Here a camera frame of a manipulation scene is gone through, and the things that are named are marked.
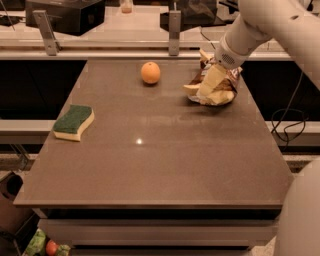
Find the table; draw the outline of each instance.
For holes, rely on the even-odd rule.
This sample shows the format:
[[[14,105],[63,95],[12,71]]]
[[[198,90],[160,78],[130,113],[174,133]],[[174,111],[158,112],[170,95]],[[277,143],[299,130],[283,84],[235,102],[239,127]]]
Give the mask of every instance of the table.
[[[276,233],[292,176],[241,80],[228,105],[192,103],[182,90],[199,61],[87,62],[70,104],[93,108],[79,143],[49,134],[14,204],[32,207],[52,239],[71,246],[240,246]]]

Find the green scouring pad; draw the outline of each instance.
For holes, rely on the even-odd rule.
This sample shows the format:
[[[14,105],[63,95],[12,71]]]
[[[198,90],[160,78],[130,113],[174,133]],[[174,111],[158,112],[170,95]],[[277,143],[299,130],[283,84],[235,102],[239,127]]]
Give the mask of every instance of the green scouring pad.
[[[56,138],[80,141],[82,132],[93,122],[91,107],[70,105],[70,109],[53,125]]]

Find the cable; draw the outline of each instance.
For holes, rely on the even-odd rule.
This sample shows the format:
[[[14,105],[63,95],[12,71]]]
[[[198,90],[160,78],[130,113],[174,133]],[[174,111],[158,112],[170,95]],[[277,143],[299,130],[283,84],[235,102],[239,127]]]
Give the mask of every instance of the cable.
[[[200,27],[200,34],[201,34],[205,39],[207,39],[207,40],[210,42],[210,44],[212,45],[213,49],[215,50],[215,49],[216,49],[216,47],[213,45],[213,43],[212,43],[211,39],[210,39],[210,38],[208,38],[207,36],[205,36],[205,35],[203,34],[202,29],[203,29],[203,28],[202,28],[202,27]]]
[[[278,126],[280,125],[280,123],[281,123],[281,122],[283,121],[283,119],[285,118],[285,116],[286,116],[286,114],[287,114],[287,112],[288,112],[288,110],[289,110],[289,108],[290,108],[290,106],[291,106],[292,100],[293,100],[293,98],[295,97],[295,95],[296,95],[296,93],[297,93],[297,91],[298,91],[298,89],[299,89],[299,87],[300,87],[300,85],[301,85],[302,78],[303,78],[303,72],[301,71],[300,78],[299,78],[299,82],[298,82],[298,84],[297,84],[297,86],[296,86],[296,88],[295,88],[295,90],[294,90],[294,92],[293,92],[293,94],[292,94],[292,96],[291,96],[291,98],[290,98],[290,100],[289,100],[288,106],[287,106],[287,108],[285,109],[282,117],[281,117],[280,120],[278,121],[277,125],[273,127],[271,133],[273,133],[273,132],[278,128]]]
[[[296,139],[298,136],[300,136],[300,135],[303,133],[303,131],[304,131],[305,127],[306,127],[306,121],[309,119],[309,117],[305,117],[305,112],[303,112],[303,111],[301,111],[301,110],[298,110],[298,109],[292,109],[292,108],[290,108],[290,106],[291,106],[291,104],[292,104],[292,101],[293,101],[293,99],[294,99],[294,97],[295,97],[295,95],[296,95],[296,93],[297,93],[297,91],[298,91],[298,89],[299,89],[299,87],[300,87],[300,85],[301,85],[302,78],[303,78],[303,72],[301,71],[298,84],[297,84],[297,86],[296,86],[296,88],[295,88],[295,90],[294,90],[294,92],[293,92],[293,94],[292,94],[292,96],[291,96],[291,98],[290,98],[290,100],[289,100],[289,103],[288,103],[287,107],[286,107],[285,109],[279,109],[279,110],[275,111],[275,112],[272,114],[272,116],[271,116],[271,124],[272,124],[272,126],[273,126],[273,129],[272,129],[271,133],[275,133],[280,140],[286,142],[286,145],[285,145],[285,147],[284,147],[284,149],[283,149],[282,151],[284,151],[284,150],[287,149],[287,147],[289,146],[289,142],[290,142],[290,141]],[[281,112],[281,111],[284,111],[284,113],[283,113],[283,115],[281,116],[281,118],[280,118],[280,120],[278,121],[278,123],[277,123],[276,125],[274,125],[274,116],[275,116],[277,113]],[[300,113],[301,116],[302,116],[302,120],[301,120],[301,121],[298,121],[298,122],[296,122],[296,123],[294,123],[294,124],[291,124],[291,125],[286,126],[286,127],[283,129],[284,134],[285,134],[285,138],[282,138],[282,137],[280,136],[280,134],[278,133],[277,128],[278,128],[278,126],[281,124],[281,122],[283,121],[283,119],[285,118],[285,116],[286,116],[286,114],[288,113],[288,111],[294,111],[294,112]],[[287,129],[290,128],[290,127],[299,125],[299,124],[301,124],[301,123],[303,123],[303,127],[302,127],[301,131],[299,131],[296,135],[294,135],[292,138],[290,138],[290,137],[289,137],[289,134],[287,133]]]

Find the orange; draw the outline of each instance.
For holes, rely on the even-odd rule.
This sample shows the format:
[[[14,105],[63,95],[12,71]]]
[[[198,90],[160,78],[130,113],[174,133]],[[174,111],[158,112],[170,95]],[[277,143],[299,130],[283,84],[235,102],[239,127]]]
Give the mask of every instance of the orange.
[[[155,84],[160,79],[160,68],[157,63],[149,61],[141,68],[142,80],[147,84]]]

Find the black monitor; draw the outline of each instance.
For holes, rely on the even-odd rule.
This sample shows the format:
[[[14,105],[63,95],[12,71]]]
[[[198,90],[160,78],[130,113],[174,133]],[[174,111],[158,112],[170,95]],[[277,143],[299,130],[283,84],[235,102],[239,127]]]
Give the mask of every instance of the black monitor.
[[[169,10],[181,11],[181,31],[194,27],[224,26],[226,23],[217,16],[216,0],[169,0]],[[160,27],[168,30],[169,14],[160,15]]]

